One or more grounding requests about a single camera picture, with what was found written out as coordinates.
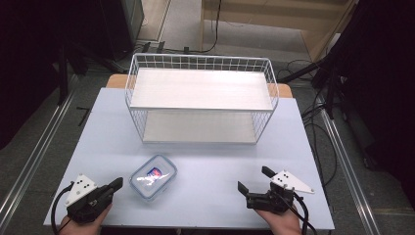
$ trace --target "white wire basket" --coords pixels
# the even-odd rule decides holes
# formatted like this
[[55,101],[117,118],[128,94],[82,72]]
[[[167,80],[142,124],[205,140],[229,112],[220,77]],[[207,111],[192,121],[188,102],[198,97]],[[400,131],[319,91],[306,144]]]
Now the white wire basket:
[[264,58],[135,54],[125,86],[144,143],[256,144],[278,99]]

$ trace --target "white shelf board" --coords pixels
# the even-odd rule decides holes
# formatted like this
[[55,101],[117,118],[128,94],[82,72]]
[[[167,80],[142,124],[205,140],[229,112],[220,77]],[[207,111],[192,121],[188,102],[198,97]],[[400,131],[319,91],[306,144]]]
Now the white shelf board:
[[149,111],[144,142],[254,144],[250,113]]
[[136,79],[131,109],[273,110],[263,72],[139,69]]

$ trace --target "person's left hand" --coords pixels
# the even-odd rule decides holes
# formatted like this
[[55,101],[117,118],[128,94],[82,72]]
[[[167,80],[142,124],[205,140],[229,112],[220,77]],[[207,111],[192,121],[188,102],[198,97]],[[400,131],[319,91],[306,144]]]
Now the person's left hand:
[[78,224],[75,221],[69,221],[70,218],[65,216],[62,219],[61,226],[69,223],[59,232],[60,235],[96,235],[100,231],[100,227],[108,212],[113,205],[110,204],[103,212],[95,219],[95,221],[85,224]]

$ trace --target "upper shelf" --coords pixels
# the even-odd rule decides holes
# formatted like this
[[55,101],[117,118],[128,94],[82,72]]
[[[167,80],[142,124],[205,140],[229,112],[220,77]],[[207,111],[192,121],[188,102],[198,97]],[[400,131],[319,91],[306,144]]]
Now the upper shelf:
[[271,98],[263,72],[142,68],[130,108],[272,112]]

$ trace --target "transparent lid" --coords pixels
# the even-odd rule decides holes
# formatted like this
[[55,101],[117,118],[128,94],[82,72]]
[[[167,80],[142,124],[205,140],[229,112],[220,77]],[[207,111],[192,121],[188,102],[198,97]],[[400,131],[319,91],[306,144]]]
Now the transparent lid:
[[138,168],[129,181],[141,197],[153,201],[176,174],[177,168],[168,158],[155,155]]

